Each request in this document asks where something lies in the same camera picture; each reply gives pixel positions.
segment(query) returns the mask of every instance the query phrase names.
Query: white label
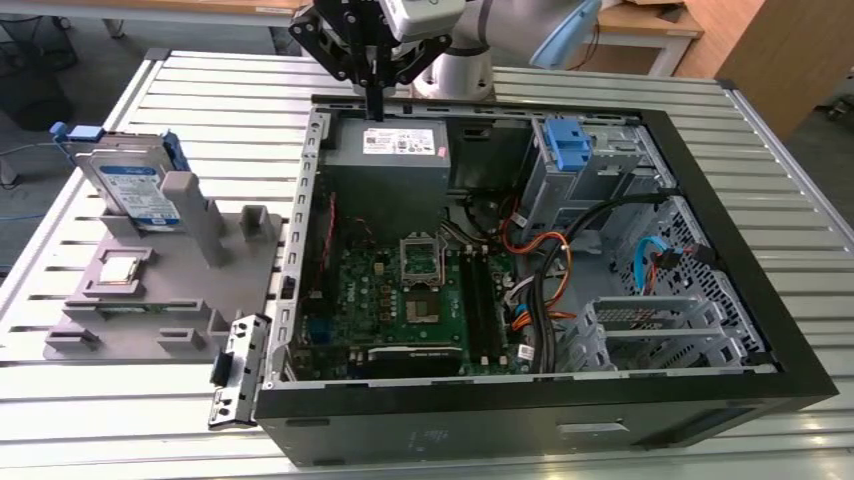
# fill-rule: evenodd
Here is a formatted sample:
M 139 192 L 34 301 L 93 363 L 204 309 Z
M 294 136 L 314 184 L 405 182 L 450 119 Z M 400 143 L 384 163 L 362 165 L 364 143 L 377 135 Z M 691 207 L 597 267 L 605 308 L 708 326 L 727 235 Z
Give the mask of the white label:
M 533 347 L 530 347 L 528 345 L 518 345 L 518 353 L 516 354 L 516 356 L 521 360 L 526 360 L 528 362 L 532 362 L 533 361 Z
M 432 130 L 368 128 L 364 131 L 365 154 L 370 155 L 434 155 Z
M 524 218 L 521 215 L 518 215 L 517 213 L 513 212 L 513 214 L 509 216 L 509 219 L 512 220 L 512 222 L 518 225 L 518 228 L 524 228 L 524 226 L 528 224 L 528 219 Z
M 293 10 L 289 8 L 276 8 L 276 7 L 254 7 L 254 11 L 257 13 L 282 13 L 285 15 L 290 15 Z
M 143 225 L 175 225 L 177 210 L 159 193 L 159 176 L 150 167 L 101 166 L 106 188 L 127 216 Z

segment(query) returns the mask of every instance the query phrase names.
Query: motherboard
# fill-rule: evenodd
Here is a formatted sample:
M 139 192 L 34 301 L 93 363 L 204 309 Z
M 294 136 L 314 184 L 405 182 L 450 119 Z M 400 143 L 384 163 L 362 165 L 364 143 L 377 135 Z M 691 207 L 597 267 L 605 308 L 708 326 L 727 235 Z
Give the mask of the motherboard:
M 341 252 L 333 308 L 304 319 L 292 352 L 300 378 L 513 373 L 498 302 L 513 259 L 438 245 L 424 236 Z

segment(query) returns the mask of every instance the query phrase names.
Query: blue drive bay latch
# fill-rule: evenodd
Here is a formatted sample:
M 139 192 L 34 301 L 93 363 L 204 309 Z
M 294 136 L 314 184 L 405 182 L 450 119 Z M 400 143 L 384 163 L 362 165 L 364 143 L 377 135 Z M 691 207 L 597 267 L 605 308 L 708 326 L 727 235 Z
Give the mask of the blue drive bay latch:
M 589 135 L 581 130 L 576 120 L 550 118 L 545 120 L 545 141 L 554 154 L 557 170 L 578 172 L 590 155 Z

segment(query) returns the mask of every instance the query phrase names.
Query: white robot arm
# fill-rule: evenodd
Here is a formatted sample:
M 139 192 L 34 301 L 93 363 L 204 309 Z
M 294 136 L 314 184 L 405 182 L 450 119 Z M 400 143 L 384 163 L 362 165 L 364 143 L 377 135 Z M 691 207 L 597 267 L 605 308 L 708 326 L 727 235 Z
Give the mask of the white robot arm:
M 329 74 L 352 82 L 365 97 L 368 118 L 381 121 L 382 97 L 396 84 L 408 85 L 416 78 L 416 90 L 425 97 L 484 98 L 490 90 L 490 78 L 482 78 L 490 76 L 489 46 L 533 66 L 564 68 L 592 29 L 600 4 L 314 0 L 289 31 Z

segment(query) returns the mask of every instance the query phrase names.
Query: white slatted work surface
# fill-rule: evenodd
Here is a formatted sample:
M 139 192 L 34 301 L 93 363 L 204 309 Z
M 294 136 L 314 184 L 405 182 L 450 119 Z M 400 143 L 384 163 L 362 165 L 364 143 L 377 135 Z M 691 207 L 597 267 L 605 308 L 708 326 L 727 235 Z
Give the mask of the white slatted work surface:
M 490 465 L 489 477 L 513 478 L 561 478 L 564 473 L 584 479 L 720 478 L 747 471 L 753 478 L 852 478 L 849 237 L 760 122 L 745 119 L 751 115 L 737 95 L 701 80 L 506 68 L 496 69 L 494 80 L 500 101 L 669 113 L 840 395 L 684 450 L 456 462 L 441 464 L 454 469 L 442 474 L 474 478 Z M 173 52 L 163 62 L 142 64 L 106 127 L 127 132 L 169 127 L 220 210 L 237 211 L 252 202 L 288 216 L 312 93 L 348 94 L 349 87 L 310 60 Z M 103 233 L 93 220 L 101 208 L 74 174 L 0 290 L 0 478 L 293 472 L 260 430 L 206 432 L 206 365 L 58 366 L 41 361 L 45 329 L 58 320 L 61 299 Z M 589 469 L 590 460 L 605 459 Z M 433 467 L 400 466 L 393 473 L 436 475 Z M 361 470 L 360 475 L 378 474 Z

